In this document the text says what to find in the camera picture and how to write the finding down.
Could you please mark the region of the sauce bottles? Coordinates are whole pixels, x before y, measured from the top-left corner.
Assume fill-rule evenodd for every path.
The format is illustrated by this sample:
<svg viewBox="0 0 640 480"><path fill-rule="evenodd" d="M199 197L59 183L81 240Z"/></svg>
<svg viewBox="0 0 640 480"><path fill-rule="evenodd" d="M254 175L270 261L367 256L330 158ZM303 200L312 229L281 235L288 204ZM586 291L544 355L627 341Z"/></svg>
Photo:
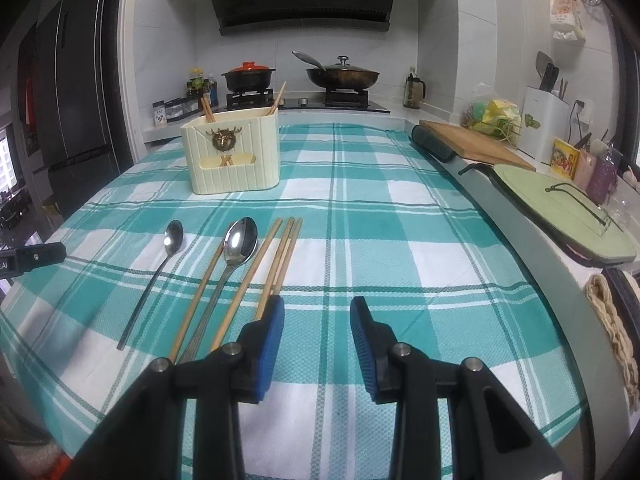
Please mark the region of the sauce bottles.
<svg viewBox="0 0 640 480"><path fill-rule="evenodd" d="M198 67L193 67L190 70L190 78L186 83L186 95L190 98L207 98L211 108L217 108L219 104L215 77L213 75L206 76Z"/></svg>

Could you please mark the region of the hanging plastic bag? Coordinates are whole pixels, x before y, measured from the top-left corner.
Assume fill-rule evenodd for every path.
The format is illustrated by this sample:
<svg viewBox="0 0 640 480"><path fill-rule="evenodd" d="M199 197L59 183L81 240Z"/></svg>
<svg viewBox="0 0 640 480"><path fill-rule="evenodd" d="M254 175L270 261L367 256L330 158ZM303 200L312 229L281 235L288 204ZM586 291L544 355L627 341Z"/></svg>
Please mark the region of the hanging plastic bag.
<svg viewBox="0 0 640 480"><path fill-rule="evenodd" d="M550 26L555 41L585 41L579 0L550 0Z"/></svg>

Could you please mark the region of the wok with glass lid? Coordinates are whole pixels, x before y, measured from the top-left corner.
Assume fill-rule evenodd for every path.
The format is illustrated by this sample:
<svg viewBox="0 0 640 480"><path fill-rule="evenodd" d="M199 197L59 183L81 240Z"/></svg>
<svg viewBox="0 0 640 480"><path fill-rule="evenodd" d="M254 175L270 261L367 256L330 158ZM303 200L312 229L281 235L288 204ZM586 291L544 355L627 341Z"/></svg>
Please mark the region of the wok with glass lid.
<svg viewBox="0 0 640 480"><path fill-rule="evenodd" d="M306 69L308 79L316 86L334 91L364 91L371 88L377 81L379 72L375 70L365 70L349 64L349 57L340 55L337 63L333 65L322 65L318 60L302 51L292 51L292 55L310 65Z"/></svg>

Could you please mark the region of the bag of colourful sponges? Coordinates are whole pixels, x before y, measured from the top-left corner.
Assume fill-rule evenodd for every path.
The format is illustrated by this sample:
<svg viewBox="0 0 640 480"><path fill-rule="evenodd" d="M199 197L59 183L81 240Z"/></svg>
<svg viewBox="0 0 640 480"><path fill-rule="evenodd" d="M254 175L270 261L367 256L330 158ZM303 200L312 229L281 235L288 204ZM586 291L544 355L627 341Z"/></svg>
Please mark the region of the bag of colourful sponges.
<svg viewBox="0 0 640 480"><path fill-rule="evenodd" d="M521 133L522 116L520 109L510 101L481 98L465 109L461 125L515 146Z"/></svg>

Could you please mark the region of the glass water jug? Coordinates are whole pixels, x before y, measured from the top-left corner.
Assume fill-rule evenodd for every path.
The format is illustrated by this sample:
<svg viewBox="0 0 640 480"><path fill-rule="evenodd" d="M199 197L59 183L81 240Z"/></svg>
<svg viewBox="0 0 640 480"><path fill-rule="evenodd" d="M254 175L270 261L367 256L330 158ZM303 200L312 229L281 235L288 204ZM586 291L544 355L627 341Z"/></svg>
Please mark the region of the glass water jug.
<svg viewBox="0 0 640 480"><path fill-rule="evenodd" d="M411 66L405 81L404 99L402 104L404 107L418 110L426 95L425 82L416 73L416 68Z"/></svg>

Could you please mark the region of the white knife holder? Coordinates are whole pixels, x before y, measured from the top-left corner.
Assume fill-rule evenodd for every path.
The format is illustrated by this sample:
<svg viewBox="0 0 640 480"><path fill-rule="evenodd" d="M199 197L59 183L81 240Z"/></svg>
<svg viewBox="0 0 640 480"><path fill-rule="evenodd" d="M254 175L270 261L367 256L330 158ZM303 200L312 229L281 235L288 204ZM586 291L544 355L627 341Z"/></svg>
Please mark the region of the white knife holder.
<svg viewBox="0 0 640 480"><path fill-rule="evenodd" d="M570 108L553 93L560 69L550 56L539 51L535 67L540 81L525 91L518 149L537 162L549 165L554 141L567 139Z"/></svg>

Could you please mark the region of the clay pot orange lid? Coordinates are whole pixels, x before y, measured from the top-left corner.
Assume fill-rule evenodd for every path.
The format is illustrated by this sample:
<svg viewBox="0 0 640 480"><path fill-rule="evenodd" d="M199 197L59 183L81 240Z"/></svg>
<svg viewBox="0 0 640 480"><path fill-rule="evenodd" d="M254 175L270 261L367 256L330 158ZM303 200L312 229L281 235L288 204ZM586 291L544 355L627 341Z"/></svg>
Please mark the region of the clay pot orange lid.
<svg viewBox="0 0 640 480"><path fill-rule="evenodd" d="M247 61L222 76L232 93L262 92L269 88L273 72L273 68Z"/></svg>

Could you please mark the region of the dark wooden chopstick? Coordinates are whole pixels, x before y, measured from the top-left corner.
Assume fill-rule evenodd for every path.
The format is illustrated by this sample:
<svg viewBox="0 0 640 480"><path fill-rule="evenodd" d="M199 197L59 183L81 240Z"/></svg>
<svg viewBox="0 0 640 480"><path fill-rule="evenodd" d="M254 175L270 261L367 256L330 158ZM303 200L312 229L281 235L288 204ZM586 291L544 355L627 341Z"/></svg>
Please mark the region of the dark wooden chopstick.
<svg viewBox="0 0 640 480"><path fill-rule="evenodd" d="M177 363L178 354L183 344L184 337L186 336L186 332L189 329L195 310L198 307L198 304L200 303L200 300L203 296L203 292L206 289L209 279L212 276L213 270L215 270L215 266L218 260L220 259L221 255L222 255L222 244L219 244L213 254L213 257L209 261L209 264L203 274L200 284L198 284L198 288L195 291L195 294L189 304L189 307L186 309L186 313L184 314L184 317L178 329L174 343L171 346L171 349L169 352L169 359L174 364Z"/></svg>

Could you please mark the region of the small steel spoon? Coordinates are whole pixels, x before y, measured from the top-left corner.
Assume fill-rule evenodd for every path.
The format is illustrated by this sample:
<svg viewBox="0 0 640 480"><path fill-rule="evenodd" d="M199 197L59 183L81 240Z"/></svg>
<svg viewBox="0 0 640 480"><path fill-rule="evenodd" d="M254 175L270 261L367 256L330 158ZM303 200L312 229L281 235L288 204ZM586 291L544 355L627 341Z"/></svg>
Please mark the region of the small steel spoon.
<svg viewBox="0 0 640 480"><path fill-rule="evenodd" d="M160 263L158 268L154 271L152 278L149 280L149 283L146 285L144 291L142 292L141 297L139 298L134 310L132 311L130 317L128 318L128 322L122 331L122 336L120 336L119 341L117 343L116 349L118 351L122 351L125 348L128 339L131 335L134 326L137 323L137 319L144 307L145 301L149 297L149 293L155 284L157 278L160 276L160 272L164 270L164 267L168 263L168 261L179 251L183 242L183 226L179 220L171 220L168 223L168 226L165 230L163 245L165 248L166 256L164 260Z"/></svg>

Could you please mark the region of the black gas stove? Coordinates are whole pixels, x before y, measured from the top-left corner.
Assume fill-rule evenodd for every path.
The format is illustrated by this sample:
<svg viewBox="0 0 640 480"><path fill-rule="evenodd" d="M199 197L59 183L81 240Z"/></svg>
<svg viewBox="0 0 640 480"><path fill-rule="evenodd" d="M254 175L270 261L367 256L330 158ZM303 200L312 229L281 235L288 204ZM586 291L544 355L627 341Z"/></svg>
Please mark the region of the black gas stove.
<svg viewBox="0 0 640 480"><path fill-rule="evenodd" d="M272 89L228 93L223 110L248 110L270 107L276 95ZM299 98L282 96L280 110L350 110L351 112L390 114L390 110L371 101L367 91L335 90L308 94Z"/></svg>

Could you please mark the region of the large steel spoon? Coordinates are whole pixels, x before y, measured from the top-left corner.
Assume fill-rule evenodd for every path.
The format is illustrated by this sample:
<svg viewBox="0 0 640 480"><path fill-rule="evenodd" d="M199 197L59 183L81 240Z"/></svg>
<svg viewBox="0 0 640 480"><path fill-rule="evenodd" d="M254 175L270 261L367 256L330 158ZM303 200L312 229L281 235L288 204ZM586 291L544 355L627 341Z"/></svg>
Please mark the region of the large steel spoon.
<svg viewBox="0 0 640 480"><path fill-rule="evenodd" d="M233 272L236 269L239 269L239 267L244 263L247 263L247 261L250 260L250 257L254 255L257 242L257 224L254 219L250 217L243 217L240 220L236 220L232 226L230 226L227 233L224 234L224 240L222 241L222 255L224 256L226 267L221 273L213 295L210 297L189 343L186 345L186 350L182 352L182 355L177 361L178 364L191 362L195 359L198 354L198 348L200 348L204 338L208 322L212 317L219 297L224 290L224 285L227 284L228 279Z"/></svg>

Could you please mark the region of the teal plaid tablecloth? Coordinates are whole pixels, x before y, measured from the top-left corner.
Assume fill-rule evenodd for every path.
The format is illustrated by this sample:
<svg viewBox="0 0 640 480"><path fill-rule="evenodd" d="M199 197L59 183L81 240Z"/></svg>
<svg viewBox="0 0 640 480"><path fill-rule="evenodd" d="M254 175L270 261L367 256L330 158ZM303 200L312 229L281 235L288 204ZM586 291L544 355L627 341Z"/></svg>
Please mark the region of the teal plaid tablecloth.
<svg viewBox="0 0 640 480"><path fill-rule="evenodd" d="M112 181L55 232L67 256L25 274L1 306L1 351L55 441L76 453L148 363L166 356L224 231L302 218L282 297L284 330L265 400L240 409L252 478L383 479L395 410L364 388L349 305L363 296L430 358L483 360L551 443L584 397L546 302L511 248L405 133L287 126L267 191L198 195L180 141ZM128 318L166 256L122 351Z"/></svg>

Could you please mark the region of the chopstick in holder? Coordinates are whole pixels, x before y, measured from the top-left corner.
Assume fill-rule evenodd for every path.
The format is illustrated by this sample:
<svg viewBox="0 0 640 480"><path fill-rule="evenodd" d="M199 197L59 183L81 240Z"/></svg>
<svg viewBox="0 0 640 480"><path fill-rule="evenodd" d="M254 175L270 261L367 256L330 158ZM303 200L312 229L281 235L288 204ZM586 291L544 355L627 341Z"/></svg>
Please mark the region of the chopstick in holder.
<svg viewBox="0 0 640 480"><path fill-rule="evenodd" d="M277 96L274 98L274 100L273 100L273 102L272 102L272 104L270 106L270 109L269 109L269 112L267 113L267 116L273 115L276 112L276 110L278 109L278 107L280 105L280 102L282 100L282 96L283 96L285 88L286 88L286 80L282 82L281 87L280 87L280 89L279 89L279 91L277 93Z"/></svg>
<svg viewBox="0 0 640 480"><path fill-rule="evenodd" d="M206 117L206 122L211 124L212 122L215 121L215 115L212 111L212 108L210 107L209 99L207 99L207 96L201 96L201 104Z"/></svg>

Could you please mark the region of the wooden cutting board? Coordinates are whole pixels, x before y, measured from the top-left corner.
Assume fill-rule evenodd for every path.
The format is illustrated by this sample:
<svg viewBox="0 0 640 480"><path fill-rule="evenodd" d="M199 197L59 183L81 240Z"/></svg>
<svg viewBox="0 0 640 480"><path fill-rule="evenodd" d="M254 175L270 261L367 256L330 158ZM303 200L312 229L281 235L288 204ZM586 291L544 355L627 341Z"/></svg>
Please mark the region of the wooden cutting board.
<svg viewBox="0 0 640 480"><path fill-rule="evenodd" d="M424 119L420 120L419 125L433 133L439 141L442 141L462 158L474 160L474 162L486 162L491 165L505 164L532 171L536 170L532 164L526 162L514 151L483 133Z"/></svg>

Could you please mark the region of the braided trivet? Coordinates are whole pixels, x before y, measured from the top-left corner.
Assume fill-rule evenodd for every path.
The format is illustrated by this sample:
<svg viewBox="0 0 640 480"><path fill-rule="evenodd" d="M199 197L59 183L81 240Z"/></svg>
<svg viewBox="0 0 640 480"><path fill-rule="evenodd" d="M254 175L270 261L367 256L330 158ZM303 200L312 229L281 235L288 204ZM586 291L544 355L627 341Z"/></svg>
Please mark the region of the braided trivet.
<svg viewBox="0 0 640 480"><path fill-rule="evenodd" d="M608 281L603 274L592 274L585 286L585 293L593 311L596 312L608 340L612 346L615 359L623 376L629 413L639 409L639 370L634 347L618 314L614 297Z"/></svg>

